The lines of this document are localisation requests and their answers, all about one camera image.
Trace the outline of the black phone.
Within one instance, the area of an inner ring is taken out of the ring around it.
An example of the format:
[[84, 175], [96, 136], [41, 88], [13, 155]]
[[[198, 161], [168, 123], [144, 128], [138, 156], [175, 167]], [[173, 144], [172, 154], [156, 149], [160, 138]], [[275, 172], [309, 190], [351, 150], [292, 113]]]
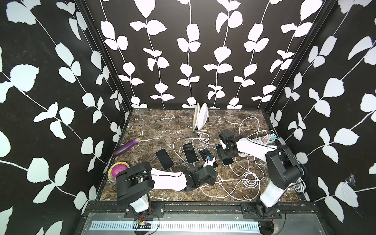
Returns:
[[195, 164], [198, 162], [198, 157], [192, 143], [182, 145], [184, 155], [188, 164]]
[[164, 170], [169, 170], [171, 167], [174, 166], [173, 160], [164, 148], [157, 151], [155, 155]]
[[218, 155], [218, 159], [222, 162], [223, 166], [230, 166], [234, 163], [233, 158], [227, 158], [227, 159], [222, 158], [221, 156], [221, 153], [223, 151], [222, 145], [217, 145], [215, 148], [216, 148], [216, 152]]
[[206, 167], [208, 165], [212, 166], [213, 168], [217, 168], [218, 167], [218, 164], [217, 162], [215, 161], [215, 157], [211, 154], [211, 152], [209, 151], [209, 149], [203, 149], [201, 151], [199, 151], [199, 154], [204, 162], [204, 165], [203, 167]]

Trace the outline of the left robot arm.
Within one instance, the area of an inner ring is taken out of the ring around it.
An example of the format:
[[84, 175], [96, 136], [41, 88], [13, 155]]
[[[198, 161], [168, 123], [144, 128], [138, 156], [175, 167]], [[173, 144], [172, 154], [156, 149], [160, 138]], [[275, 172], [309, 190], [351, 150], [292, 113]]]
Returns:
[[204, 184], [213, 186], [218, 172], [214, 168], [215, 157], [207, 157], [203, 167], [196, 171], [167, 172], [142, 162], [129, 167], [120, 163], [111, 170], [116, 180], [117, 205], [131, 206], [136, 213], [150, 209], [148, 193], [152, 190], [191, 192]]

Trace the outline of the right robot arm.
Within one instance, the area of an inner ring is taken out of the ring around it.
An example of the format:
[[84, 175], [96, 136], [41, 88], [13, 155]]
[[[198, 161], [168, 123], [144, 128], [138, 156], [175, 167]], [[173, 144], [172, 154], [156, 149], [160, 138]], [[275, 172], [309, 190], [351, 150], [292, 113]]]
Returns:
[[307, 178], [305, 166], [295, 157], [286, 145], [270, 146], [255, 142], [245, 136], [235, 136], [229, 130], [220, 132], [221, 149], [218, 156], [226, 160], [240, 156], [241, 153], [259, 158], [267, 164], [269, 183], [257, 198], [255, 210], [259, 217], [272, 214], [285, 191]]

